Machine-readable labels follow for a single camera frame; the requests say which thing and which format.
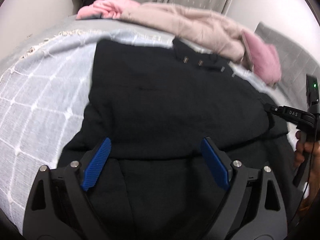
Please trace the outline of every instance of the white wall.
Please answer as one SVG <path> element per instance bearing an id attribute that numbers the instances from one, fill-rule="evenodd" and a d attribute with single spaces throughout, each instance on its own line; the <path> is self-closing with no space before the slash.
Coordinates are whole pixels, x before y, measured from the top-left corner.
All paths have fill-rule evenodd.
<path id="1" fill-rule="evenodd" d="M 299 43 L 320 63 L 320 26 L 305 0 L 232 0 L 227 16 L 253 31 L 264 22 Z"/>
<path id="2" fill-rule="evenodd" d="M 80 1 L 4 0 L 0 7 L 0 59 L 27 38 L 76 14 Z"/>

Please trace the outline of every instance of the gray padded panel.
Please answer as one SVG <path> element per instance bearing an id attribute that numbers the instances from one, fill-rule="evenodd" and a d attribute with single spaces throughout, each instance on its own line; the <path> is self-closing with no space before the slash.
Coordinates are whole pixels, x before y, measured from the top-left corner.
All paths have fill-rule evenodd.
<path id="1" fill-rule="evenodd" d="M 266 43 L 274 44 L 277 48 L 282 69 L 278 88 L 293 107 L 306 111 L 306 74 L 316 76 L 319 82 L 319 64 L 297 43 L 266 27 L 262 22 L 258 24 L 255 33 Z"/>

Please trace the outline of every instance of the metal screw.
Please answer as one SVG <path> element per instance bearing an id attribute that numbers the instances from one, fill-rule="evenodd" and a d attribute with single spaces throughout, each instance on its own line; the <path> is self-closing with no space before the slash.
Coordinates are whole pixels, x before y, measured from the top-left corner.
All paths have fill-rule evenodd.
<path id="1" fill-rule="evenodd" d="M 271 172 L 271 168 L 269 166 L 264 166 L 263 169 L 265 172 Z"/>
<path id="2" fill-rule="evenodd" d="M 233 161 L 233 166 L 239 168 L 241 167 L 241 165 L 242 165 L 241 161 Z"/>
<path id="3" fill-rule="evenodd" d="M 79 162 L 78 162 L 78 161 L 73 161 L 73 162 L 70 163 L 70 166 L 71 166 L 72 168 L 76 168 L 76 167 L 79 166 Z"/>
<path id="4" fill-rule="evenodd" d="M 46 171 L 47 170 L 47 165 L 42 165 L 39 170 L 40 171 Z"/>

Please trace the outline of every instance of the pillow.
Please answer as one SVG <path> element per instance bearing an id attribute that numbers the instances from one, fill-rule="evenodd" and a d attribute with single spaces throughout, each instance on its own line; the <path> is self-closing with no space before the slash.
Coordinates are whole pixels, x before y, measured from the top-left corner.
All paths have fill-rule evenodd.
<path id="1" fill-rule="evenodd" d="M 267 85 L 273 86 L 279 82 L 281 80 L 281 66 L 275 46 L 264 43 L 258 36 L 246 30 L 242 30 L 242 39 L 252 58 L 252 72 Z"/>
<path id="2" fill-rule="evenodd" d="M 263 41 L 275 45 L 280 58 L 282 77 L 277 87 L 292 107 L 307 110 L 306 74 L 320 81 L 320 66 L 302 47 L 282 34 L 259 23 L 255 33 Z"/>

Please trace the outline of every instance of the finger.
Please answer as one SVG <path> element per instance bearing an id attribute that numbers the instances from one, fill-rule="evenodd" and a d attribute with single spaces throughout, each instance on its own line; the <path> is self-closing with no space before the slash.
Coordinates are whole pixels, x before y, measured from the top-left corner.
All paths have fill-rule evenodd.
<path id="1" fill-rule="evenodd" d="M 304 144 L 304 150 L 308 153 L 311 153 L 313 148 L 313 142 L 306 142 Z M 320 155 L 320 148 L 319 148 L 319 142 L 315 142 L 315 146 L 313 149 L 313 154 L 314 155 Z"/>
<path id="2" fill-rule="evenodd" d="M 300 138 L 301 138 L 300 135 L 301 135 L 300 131 L 297 131 L 297 132 L 296 132 L 296 138 L 297 138 L 298 140 L 300 140 Z"/>
<path id="3" fill-rule="evenodd" d="M 303 145 L 303 143 L 299 140 L 299 141 L 297 141 L 297 144 L 296 144 L 296 149 L 297 149 L 297 151 L 298 152 L 303 152 L 303 150 L 304 150 L 304 145 Z"/>
<path id="4" fill-rule="evenodd" d="M 294 152 L 294 166 L 298 167 L 301 165 L 301 163 L 304 162 L 304 156 L 301 152 L 295 151 Z"/>

